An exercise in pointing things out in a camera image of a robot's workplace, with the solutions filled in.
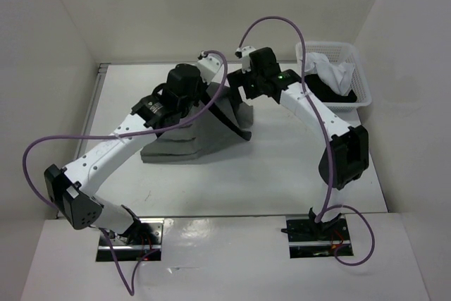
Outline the grey pleated skirt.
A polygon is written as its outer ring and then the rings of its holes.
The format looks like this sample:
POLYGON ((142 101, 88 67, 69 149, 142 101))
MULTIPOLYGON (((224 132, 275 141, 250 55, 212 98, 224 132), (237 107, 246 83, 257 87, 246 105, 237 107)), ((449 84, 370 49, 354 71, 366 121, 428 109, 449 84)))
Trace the grey pleated skirt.
POLYGON ((234 99, 225 86, 218 99, 195 121, 163 133, 140 151, 145 164, 198 160, 252 138, 254 107, 234 99))

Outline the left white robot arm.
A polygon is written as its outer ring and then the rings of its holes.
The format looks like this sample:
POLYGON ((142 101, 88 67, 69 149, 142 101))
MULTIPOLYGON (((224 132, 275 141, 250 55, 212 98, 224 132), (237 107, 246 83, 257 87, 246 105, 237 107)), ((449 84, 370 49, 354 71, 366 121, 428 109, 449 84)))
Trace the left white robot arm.
POLYGON ((75 230, 96 226, 114 232, 124 244, 138 240, 145 229, 139 218, 125 205, 97 197, 97 192, 131 156, 178 125, 200 103, 218 70, 218 66, 208 70, 200 62, 179 63, 105 140, 64 167, 52 164, 44 171, 51 202, 75 230))

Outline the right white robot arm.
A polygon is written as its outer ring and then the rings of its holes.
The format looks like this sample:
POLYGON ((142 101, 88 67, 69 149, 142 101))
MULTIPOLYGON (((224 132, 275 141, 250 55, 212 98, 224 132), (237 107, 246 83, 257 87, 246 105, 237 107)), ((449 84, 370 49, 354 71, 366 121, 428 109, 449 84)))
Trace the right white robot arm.
POLYGON ((290 111, 325 142, 319 163, 319 174, 327 185, 326 198, 319 212, 309 211, 309 233, 323 240, 333 232, 339 216, 324 216, 332 190, 342 190, 348 183, 360 179, 369 167, 369 134, 362 126, 351 126, 336 116, 308 88, 304 61, 299 61, 300 72, 282 71, 276 55, 269 47, 239 47, 235 52, 241 69, 228 74, 233 96, 240 97, 244 90, 247 99, 262 95, 272 98, 290 111))

